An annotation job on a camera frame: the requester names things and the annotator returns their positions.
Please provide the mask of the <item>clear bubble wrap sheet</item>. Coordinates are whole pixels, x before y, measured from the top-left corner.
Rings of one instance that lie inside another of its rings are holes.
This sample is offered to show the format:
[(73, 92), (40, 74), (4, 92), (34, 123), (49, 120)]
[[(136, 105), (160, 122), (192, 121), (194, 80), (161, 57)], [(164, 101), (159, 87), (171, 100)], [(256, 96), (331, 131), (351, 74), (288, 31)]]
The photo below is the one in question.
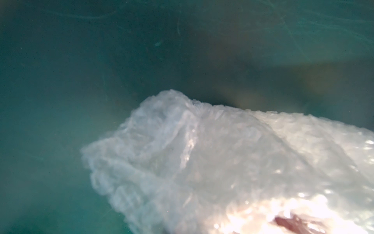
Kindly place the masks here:
[(93, 188), (135, 234), (374, 231), (374, 134), (311, 115), (241, 110), (163, 91), (82, 150)]

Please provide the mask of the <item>white mug red inside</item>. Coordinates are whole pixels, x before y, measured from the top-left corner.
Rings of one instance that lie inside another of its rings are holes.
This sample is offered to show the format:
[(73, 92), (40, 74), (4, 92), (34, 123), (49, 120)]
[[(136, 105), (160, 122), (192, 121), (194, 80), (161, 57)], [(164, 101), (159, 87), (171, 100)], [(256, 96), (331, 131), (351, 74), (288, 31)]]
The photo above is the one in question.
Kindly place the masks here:
[(291, 218), (276, 216), (274, 222), (294, 234), (327, 234), (327, 228), (317, 221), (302, 219), (297, 215)]

